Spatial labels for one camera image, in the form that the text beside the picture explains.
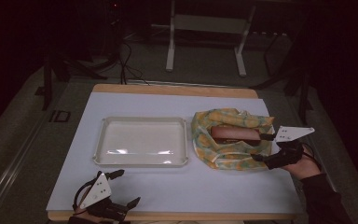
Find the hand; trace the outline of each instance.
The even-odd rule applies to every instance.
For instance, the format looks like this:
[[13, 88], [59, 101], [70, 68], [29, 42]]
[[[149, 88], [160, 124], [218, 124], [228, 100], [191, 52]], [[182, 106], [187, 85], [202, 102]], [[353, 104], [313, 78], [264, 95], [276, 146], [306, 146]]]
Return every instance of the hand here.
[[[89, 193], [91, 188], [88, 188], [86, 192], [83, 194], [80, 204], [83, 203], [84, 199], [86, 198], [87, 194]], [[74, 213], [74, 217], [80, 217], [83, 219], [86, 219], [88, 221], [92, 221], [95, 223], [100, 223], [103, 221], [103, 217], [95, 217], [93, 215], [90, 215], [90, 213], [86, 210], [86, 208], [80, 208], [80, 205], [77, 207]]]
[[[303, 146], [303, 148], [305, 153], [310, 154], [305, 146]], [[319, 167], [316, 165], [315, 161], [305, 155], [303, 155], [301, 160], [299, 160], [297, 163], [289, 164], [283, 166], [282, 168], [283, 170], [286, 170], [290, 174], [294, 175], [299, 180], [322, 173]]]

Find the white tabletop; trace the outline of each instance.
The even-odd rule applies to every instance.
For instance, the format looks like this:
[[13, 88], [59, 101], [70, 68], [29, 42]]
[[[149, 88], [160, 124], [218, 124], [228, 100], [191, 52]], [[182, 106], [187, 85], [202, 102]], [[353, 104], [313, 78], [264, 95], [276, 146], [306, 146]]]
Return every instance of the white tabletop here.
[[291, 176], [282, 169], [214, 170], [200, 161], [191, 142], [190, 122], [198, 111], [231, 107], [268, 116], [262, 99], [93, 92], [79, 123], [60, 176], [48, 202], [48, 212], [71, 211], [75, 193], [98, 171], [92, 160], [102, 120], [107, 117], [180, 117], [186, 120], [188, 162], [177, 168], [123, 168], [109, 180], [114, 203], [141, 197], [131, 210], [153, 213], [298, 214], [302, 213]]

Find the table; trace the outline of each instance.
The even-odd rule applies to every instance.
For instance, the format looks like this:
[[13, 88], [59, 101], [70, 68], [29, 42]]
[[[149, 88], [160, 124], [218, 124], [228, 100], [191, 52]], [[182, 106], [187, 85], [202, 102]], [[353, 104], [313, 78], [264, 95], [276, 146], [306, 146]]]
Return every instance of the table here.
[[[100, 167], [92, 161], [103, 118], [174, 116], [189, 124], [195, 112], [217, 107], [269, 115], [264, 101], [258, 99], [253, 90], [97, 84], [48, 202], [48, 218], [67, 220], [73, 214], [71, 206], [80, 186], [98, 171], [119, 169]], [[211, 169], [197, 158], [189, 125], [187, 127], [186, 165], [126, 167], [122, 177], [110, 181], [114, 203], [125, 204], [141, 197], [126, 220], [294, 219], [303, 212], [287, 172], [282, 169], [246, 172]]]

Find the wooden table edge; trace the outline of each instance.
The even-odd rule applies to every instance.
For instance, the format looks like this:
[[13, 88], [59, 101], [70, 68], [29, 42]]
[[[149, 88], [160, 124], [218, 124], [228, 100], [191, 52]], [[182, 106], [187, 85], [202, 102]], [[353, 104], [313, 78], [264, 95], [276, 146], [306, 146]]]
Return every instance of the wooden table edge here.
[[[72, 211], [49, 211], [51, 221], [67, 221]], [[126, 221], [236, 221], [236, 220], [293, 220], [299, 214], [268, 214], [268, 213], [159, 213], [132, 212], [126, 216]]]
[[257, 99], [255, 90], [223, 87], [96, 84], [92, 92], [141, 93]]

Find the sleeve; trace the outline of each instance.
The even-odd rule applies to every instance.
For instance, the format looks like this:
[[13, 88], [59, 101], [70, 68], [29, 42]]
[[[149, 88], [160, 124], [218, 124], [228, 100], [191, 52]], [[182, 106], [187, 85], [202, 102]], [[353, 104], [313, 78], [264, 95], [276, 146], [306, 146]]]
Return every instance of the sleeve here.
[[95, 222], [86, 220], [81, 217], [69, 217], [68, 224], [95, 224]]
[[309, 224], [352, 224], [341, 195], [331, 188], [326, 174], [315, 175], [301, 180], [307, 200]]

